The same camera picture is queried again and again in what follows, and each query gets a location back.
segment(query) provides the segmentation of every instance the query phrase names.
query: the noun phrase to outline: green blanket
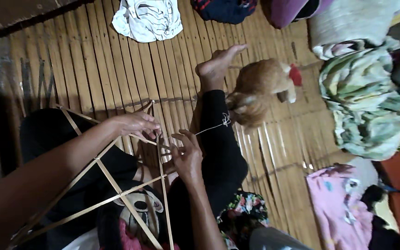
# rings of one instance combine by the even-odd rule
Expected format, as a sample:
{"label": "green blanket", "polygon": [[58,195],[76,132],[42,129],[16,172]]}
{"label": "green blanket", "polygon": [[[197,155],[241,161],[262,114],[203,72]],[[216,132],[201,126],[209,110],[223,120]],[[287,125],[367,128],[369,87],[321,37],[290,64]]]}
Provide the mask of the green blanket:
{"label": "green blanket", "polygon": [[395,42],[337,56],[319,77],[322,97],[333,111],[336,144],[376,161],[393,156],[400,144],[400,93],[390,79],[387,51]]}

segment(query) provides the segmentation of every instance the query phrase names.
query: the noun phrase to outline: dark wooden wall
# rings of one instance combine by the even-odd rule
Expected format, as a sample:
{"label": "dark wooden wall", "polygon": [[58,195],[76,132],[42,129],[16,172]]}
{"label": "dark wooden wall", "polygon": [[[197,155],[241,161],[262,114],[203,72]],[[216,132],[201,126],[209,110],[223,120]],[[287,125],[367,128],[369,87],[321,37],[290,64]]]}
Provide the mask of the dark wooden wall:
{"label": "dark wooden wall", "polygon": [[77,0],[0,0],[0,30]]}

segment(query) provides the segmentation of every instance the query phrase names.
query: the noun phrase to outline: bamboo star frame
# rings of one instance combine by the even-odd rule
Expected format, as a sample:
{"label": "bamboo star frame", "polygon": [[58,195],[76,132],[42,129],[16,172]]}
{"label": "bamboo star frame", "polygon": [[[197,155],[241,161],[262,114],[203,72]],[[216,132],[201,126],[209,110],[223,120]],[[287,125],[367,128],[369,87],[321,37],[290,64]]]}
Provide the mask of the bamboo star frame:
{"label": "bamboo star frame", "polygon": [[[150,107],[152,105],[152,102],[148,103],[147,105],[144,106],[144,109],[147,107]],[[56,104],[55,105],[57,108],[59,108],[63,114],[66,116],[67,120],[70,122],[70,124],[72,125],[72,127],[74,128],[75,132],[78,135],[81,135],[81,131],[78,128],[78,126],[76,125],[76,123],[73,121],[73,119],[70,117],[69,112],[72,112],[76,115],[79,115],[83,118],[86,118],[92,122],[95,123],[100,123],[97,120],[92,119],[89,116],[85,116],[83,114],[77,113],[75,111],[72,111],[70,109],[67,109],[61,105]],[[149,185],[155,181],[161,180],[161,185],[162,185],[162,190],[163,190],[163,198],[164,198],[164,210],[165,210],[165,215],[166,215],[166,223],[167,223],[167,228],[168,228],[168,237],[169,237],[169,246],[171,250],[174,250],[174,242],[172,239],[172,231],[171,231],[171,224],[170,224],[170,220],[169,220],[169,210],[168,210],[168,197],[166,194],[166,186],[165,186],[165,181],[164,178],[167,176],[167,174],[163,173],[163,165],[162,165],[162,153],[161,153],[161,148],[167,149],[169,150],[169,147],[163,144],[159,143],[159,137],[157,137],[156,142],[141,138],[139,136],[136,136],[134,134],[129,134],[132,137],[136,137],[142,141],[145,141],[147,143],[151,143],[153,145],[157,146],[157,150],[158,150],[158,162],[159,162],[159,171],[160,171],[160,176],[152,179],[146,183],[143,183],[141,185],[138,185],[136,187],[131,188],[130,190],[126,190],[123,191],[120,189],[119,185],[116,183],[116,181],[113,179],[112,175],[109,173],[109,171],[106,169],[106,167],[104,166],[103,162],[101,161],[101,157],[103,157],[104,154],[106,154],[106,152],[115,145],[115,143],[121,139],[121,136],[117,137],[117,139],[115,139],[114,141],[112,141],[103,151],[101,151],[89,164],[87,167],[85,167],[76,177],[75,179],[73,179],[69,185],[66,186],[66,188],[64,188],[61,193],[59,193],[48,205],[47,207],[37,213],[35,216],[33,216],[29,222],[23,227],[21,228],[18,233],[12,238],[10,245],[11,246],[16,246],[19,245],[21,243],[24,243],[26,241],[29,241],[31,239],[33,239],[36,236],[39,236],[42,233],[45,233],[46,231],[53,229],[59,225],[65,224],[66,222],[69,222],[83,214],[86,214],[104,204],[107,204],[109,202],[112,202],[118,198],[120,198],[125,206],[129,209],[129,211],[131,212],[131,214],[133,215],[133,217],[136,219],[137,223],[141,226],[141,228],[143,229],[143,231],[146,233],[146,236],[149,238],[149,240],[152,242],[152,244],[154,245],[154,247],[158,250],[162,250],[163,247],[160,245],[160,243],[157,241],[157,239],[155,238],[155,236],[151,233],[151,231],[149,230],[149,228],[146,226],[146,224],[144,223],[144,221],[142,220],[141,216],[135,211],[135,209],[133,208],[132,204],[129,202],[129,200],[126,198],[127,194],[130,194],[140,188],[143,188],[146,185]],[[40,219],[81,179],[81,177],[83,175],[85,175],[95,164],[98,164],[98,167],[100,167],[101,171],[104,173],[104,175],[106,176],[106,178],[109,180],[110,184],[112,185],[112,187],[115,189],[115,191],[117,192],[117,195],[104,200],[103,202],[99,202],[91,207],[88,207],[78,213],[75,213],[73,215],[70,215],[62,220],[59,220],[57,222],[54,222],[52,224],[49,224],[47,226],[45,226],[42,229],[36,230],[31,232],[30,234],[28,234],[28,232],[32,229],[32,227],[34,225],[36,225]]]}

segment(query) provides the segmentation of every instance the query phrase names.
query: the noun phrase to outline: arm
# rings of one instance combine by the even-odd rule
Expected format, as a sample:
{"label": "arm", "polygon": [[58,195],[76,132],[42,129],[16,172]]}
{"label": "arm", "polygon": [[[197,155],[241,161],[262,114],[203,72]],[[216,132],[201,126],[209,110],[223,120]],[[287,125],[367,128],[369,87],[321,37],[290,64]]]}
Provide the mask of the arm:
{"label": "arm", "polygon": [[175,168],[189,193],[192,224],[196,225],[192,228],[196,249],[226,250],[204,187],[201,172],[203,157],[197,138],[187,130],[180,130],[180,133],[183,135],[173,134],[172,137],[181,140],[184,148],[178,149],[175,145],[171,145],[171,153]]}
{"label": "arm", "polygon": [[0,249],[30,216],[46,206],[86,164],[119,135],[151,132],[145,113],[116,116],[19,167],[0,182]]}

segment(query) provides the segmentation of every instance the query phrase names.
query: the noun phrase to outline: pink fabric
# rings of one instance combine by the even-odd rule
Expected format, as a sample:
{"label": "pink fabric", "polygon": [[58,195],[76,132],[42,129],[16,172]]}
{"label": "pink fabric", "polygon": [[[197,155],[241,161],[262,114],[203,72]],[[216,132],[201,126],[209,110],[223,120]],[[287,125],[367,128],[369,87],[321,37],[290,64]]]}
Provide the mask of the pink fabric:
{"label": "pink fabric", "polygon": [[[372,234],[373,214],[360,201],[355,189],[348,195],[346,184],[356,169],[335,164],[307,176],[314,211],[328,250],[367,250]],[[347,221],[347,210],[354,219]]]}
{"label": "pink fabric", "polygon": [[[123,245],[123,250],[152,250],[151,248],[142,245],[140,241],[131,235],[127,230],[126,230],[126,222],[123,219],[119,219],[119,235],[121,237],[121,243]],[[170,247],[168,244],[162,244],[161,245],[164,250],[169,250]],[[175,250],[180,250],[180,247],[178,247],[177,244],[174,244],[174,249]]]}

